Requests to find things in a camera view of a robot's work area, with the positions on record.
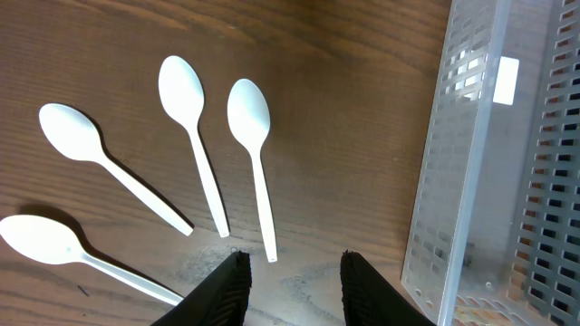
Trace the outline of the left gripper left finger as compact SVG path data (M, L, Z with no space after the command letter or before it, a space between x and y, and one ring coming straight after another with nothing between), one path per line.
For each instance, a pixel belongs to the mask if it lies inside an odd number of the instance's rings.
M151 326L242 326L251 286L250 256L234 252Z

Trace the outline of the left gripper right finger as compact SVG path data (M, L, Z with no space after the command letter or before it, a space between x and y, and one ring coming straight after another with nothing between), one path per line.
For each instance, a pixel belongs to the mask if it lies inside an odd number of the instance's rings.
M361 254L345 251L340 275L347 326L434 326Z

